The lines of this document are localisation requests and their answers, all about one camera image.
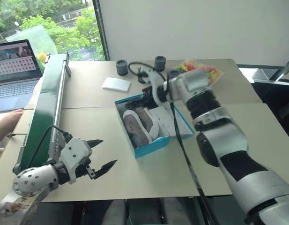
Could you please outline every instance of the white wall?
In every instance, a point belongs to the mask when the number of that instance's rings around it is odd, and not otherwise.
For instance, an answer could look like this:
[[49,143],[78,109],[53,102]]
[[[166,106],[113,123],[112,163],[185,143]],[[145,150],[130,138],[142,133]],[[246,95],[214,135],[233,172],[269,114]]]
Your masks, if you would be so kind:
[[111,60],[232,58],[284,66],[289,0],[101,0]]

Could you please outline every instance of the yellow object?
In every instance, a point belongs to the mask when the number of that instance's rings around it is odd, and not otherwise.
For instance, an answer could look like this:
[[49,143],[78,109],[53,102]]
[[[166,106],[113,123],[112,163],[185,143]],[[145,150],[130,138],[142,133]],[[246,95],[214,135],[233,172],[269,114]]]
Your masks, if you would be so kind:
[[38,56],[38,59],[40,61],[42,61],[43,63],[45,63],[45,60],[46,60],[46,54],[45,53],[40,53],[40,55]]

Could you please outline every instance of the laptop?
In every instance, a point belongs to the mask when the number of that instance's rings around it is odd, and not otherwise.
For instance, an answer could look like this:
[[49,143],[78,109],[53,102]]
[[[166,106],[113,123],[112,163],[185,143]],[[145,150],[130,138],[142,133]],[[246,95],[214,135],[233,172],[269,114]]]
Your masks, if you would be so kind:
[[28,40],[0,44],[0,112],[24,108],[41,76]]

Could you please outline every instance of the table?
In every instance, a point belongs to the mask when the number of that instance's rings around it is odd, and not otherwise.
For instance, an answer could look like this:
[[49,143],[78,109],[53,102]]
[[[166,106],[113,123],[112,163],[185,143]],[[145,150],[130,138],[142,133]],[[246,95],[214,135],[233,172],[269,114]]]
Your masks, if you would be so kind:
[[[289,138],[267,105],[233,104],[226,107],[247,135],[249,154],[256,161],[275,170],[289,183]],[[178,108],[191,122],[186,107]],[[44,201],[198,196],[176,140],[171,140],[163,149],[135,160],[115,108],[63,109],[61,115],[60,126],[74,136],[85,140],[104,140],[93,149],[90,157],[93,168],[99,169],[114,159],[118,161],[101,178],[90,180],[84,176],[73,185],[64,184]],[[25,110],[15,132],[26,132],[31,117],[32,110]],[[23,135],[11,138],[1,157],[0,200],[11,187],[14,178],[11,170],[23,139]],[[205,194],[230,195],[231,191],[219,169],[206,164],[202,159],[195,137],[184,140],[184,145]]]
[[[178,65],[182,60],[166,61],[166,72]],[[153,61],[144,61],[153,65]],[[241,74],[233,60],[199,60],[207,65],[215,66],[225,75],[214,85],[213,91],[222,104],[262,103],[253,87]],[[66,80],[62,108],[95,108],[114,107],[114,101],[142,93],[145,84],[137,82],[137,76],[130,72],[119,76],[115,61],[71,61],[69,67],[72,77]],[[119,92],[102,89],[106,77],[120,78],[132,82],[129,91]],[[26,109],[33,109],[39,93],[39,85]]]

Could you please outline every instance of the window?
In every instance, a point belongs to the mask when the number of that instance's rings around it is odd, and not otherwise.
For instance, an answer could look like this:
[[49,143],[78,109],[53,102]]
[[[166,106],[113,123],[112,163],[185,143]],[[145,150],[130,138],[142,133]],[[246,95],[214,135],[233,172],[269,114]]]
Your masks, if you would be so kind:
[[28,39],[36,56],[105,60],[92,0],[0,0],[0,43]]

